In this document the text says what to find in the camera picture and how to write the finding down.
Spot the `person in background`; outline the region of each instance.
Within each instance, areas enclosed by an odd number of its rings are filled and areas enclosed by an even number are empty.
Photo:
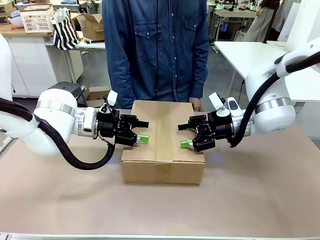
[[[209,52],[207,0],[103,0],[111,87],[118,103],[190,102],[201,109]]]
[[[268,40],[270,41],[278,40],[281,30],[285,25],[285,22],[288,18],[291,7],[294,3],[299,4],[301,3],[301,0],[282,0],[280,7],[276,11]]]
[[[256,18],[246,33],[244,42],[263,42],[268,32],[274,11],[279,7],[280,0],[263,0],[256,11]]]

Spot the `denim shirt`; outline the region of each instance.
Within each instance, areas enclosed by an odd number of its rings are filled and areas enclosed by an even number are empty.
[[[202,98],[207,0],[103,0],[102,16],[109,77],[122,108],[134,100]]]

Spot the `black and white striped bag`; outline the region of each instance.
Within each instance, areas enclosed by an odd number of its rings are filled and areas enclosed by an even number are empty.
[[[57,12],[53,15],[52,20],[54,28],[53,46],[60,50],[73,49],[80,43],[80,38],[71,23],[70,10],[67,8],[60,8]]]

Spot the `cardboard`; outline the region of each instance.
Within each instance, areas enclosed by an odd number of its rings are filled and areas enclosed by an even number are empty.
[[[149,128],[135,128],[134,132],[150,138],[148,144],[124,147],[124,181],[200,184],[205,167],[203,153],[180,148],[180,141],[191,140],[196,133],[178,131],[178,125],[194,115],[191,103],[136,100],[131,114],[149,121]]]
[[[101,14],[85,14],[83,13],[80,16],[77,16],[83,37],[99,41],[104,40],[104,26]]]
[[[83,33],[83,37],[94,40],[94,41],[99,41],[99,40],[104,40],[105,39],[105,34],[104,31],[94,31],[90,30],[87,28],[81,28],[81,31]]]
[[[105,102],[103,100],[104,95],[108,95],[110,88],[107,86],[93,86],[87,87],[84,90],[84,97],[88,107],[98,108],[103,105]]]
[[[8,15],[0,15],[0,25],[10,24],[9,17],[10,17],[10,14],[8,14]]]
[[[15,2],[9,1],[9,2],[0,2],[0,16],[1,15],[9,15],[13,11],[15,11]]]
[[[82,14],[84,18],[87,20],[86,28],[93,31],[102,31],[104,30],[104,25],[102,21],[101,14]]]

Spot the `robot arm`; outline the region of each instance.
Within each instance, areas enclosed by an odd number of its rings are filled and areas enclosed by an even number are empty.
[[[148,136],[132,132],[135,127],[147,128],[148,122],[139,121],[135,115],[120,114],[118,110],[110,108],[117,99],[117,93],[114,91],[104,98],[104,104],[99,110],[92,107],[78,108],[73,95],[62,89],[44,91],[38,99],[34,113],[12,102],[12,54],[1,34],[0,46],[0,60],[3,60],[0,64],[0,72],[2,72],[0,131],[2,133],[20,139],[35,153],[41,155],[61,153],[68,163],[81,170],[100,168],[110,160],[115,145],[105,138],[115,137],[115,144],[127,146],[148,142]],[[106,155],[96,163],[81,162],[67,146],[71,134],[93,139],[99,137],[108,145]]]
[[[262,74],[248,75],[245,79],[249,99],[246,110],[241,110],[233,97],[227,99],[227,109],[224,106],[225,100],[213,93],[209,98],[217,111],[207,116],[192,116],[187,123],[178,126],[179,130],[197,131],[197,136],[193,140],[181,142],[181,147],[203,151],[214,148],[215,140],[227,139],[233,148],[243,137],[281,131],[291,126],[295,122],[296,112],[285,77],[318,63],[320,38],[278,58],[274,64],[261,71]]]

